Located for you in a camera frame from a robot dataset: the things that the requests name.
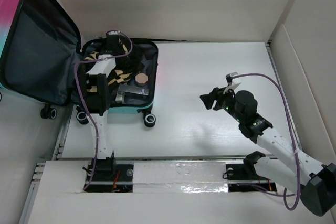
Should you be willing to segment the black and tan blanket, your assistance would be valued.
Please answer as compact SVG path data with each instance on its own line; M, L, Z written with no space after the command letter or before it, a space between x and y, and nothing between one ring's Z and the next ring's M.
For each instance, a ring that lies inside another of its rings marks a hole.
M144 68L144 64L142 63L142 57L144 56L144 49L135 44L132 45L133 49L129 55L125 57L115 58L116 67L111 70L111 72L107 77L107 83L110 92L113 92L114 90L118 89L119 84L130 81ZM123 40L123 46L125 49L125 53L128 52L130 43ZM98 49L95 49L90 54L85 56L84 61L97 59L101 47L100 48L98 47ZM86 65L86 70L87 71L90 70L94 64L95 63L88 63Z

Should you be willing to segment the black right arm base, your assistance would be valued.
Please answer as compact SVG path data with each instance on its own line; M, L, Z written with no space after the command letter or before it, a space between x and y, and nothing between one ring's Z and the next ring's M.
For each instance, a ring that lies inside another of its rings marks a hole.
M223 173L222 178L228 182L228 191L230 193L277 193L277 187L274 182L258 176L243 163L226 164L226 171Z

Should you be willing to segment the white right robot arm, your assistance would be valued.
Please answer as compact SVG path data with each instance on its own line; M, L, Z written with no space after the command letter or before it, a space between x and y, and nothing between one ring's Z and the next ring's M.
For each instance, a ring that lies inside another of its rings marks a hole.
M326 165L285 139L257 112L257 101L249 91L214 88L200 99L210 110L225 110L238 122L242 135L272 153L277 161L255 151L244 159L243 174L269 178L291 192L299 192L303 205L314 215L323 216L335 206L335 164Z

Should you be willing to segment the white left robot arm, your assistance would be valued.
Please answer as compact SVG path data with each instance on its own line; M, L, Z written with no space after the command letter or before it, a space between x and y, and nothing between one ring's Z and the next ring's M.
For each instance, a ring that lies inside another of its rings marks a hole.
M74 68L79 104L86 114L92 135L94 160L109 160L113 157L107 130L107 115L111 105L108 75L117 66L115 60L130 52L121 39L122 35L118 31L106 33L100 49L89 53Z

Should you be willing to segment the pink and teal suitcase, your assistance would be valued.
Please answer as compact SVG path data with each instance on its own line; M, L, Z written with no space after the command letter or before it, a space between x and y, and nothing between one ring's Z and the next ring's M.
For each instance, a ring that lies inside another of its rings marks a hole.
M148 39L121 35L122 40L130 43L129 54L132 44L144 49L144 68L140 73L148 76L142 88L147 88L149 95L125 95L124 104L118 104L116 89L111 92L108 112L142 113L145 126L153 127L158 47ZM40 115L44 119L56 117L56 106L73 103L78 122L85 125L88 120L79 104L74 68L100 48L105 37L83 44L77 25L57 0L1 0L1 87L42 102ZM121 84L140 87L135 76Z

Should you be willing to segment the black cosmetic box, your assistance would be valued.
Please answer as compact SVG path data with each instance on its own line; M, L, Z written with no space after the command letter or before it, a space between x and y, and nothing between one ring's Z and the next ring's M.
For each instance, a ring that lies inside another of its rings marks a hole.
M130 86L126 84L120 84L118 88L118 92L124 95L133 95L133 96L145 96L149 95L149 90L147 88L137 87L137 86Z

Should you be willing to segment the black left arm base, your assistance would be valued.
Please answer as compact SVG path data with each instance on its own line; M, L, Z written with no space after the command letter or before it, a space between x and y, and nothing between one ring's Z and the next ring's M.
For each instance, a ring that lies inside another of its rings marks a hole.
M115 157L97 159L93 169L92 159L87 167L83 190L88 193L131 193L133 192L133 164L118 164Z

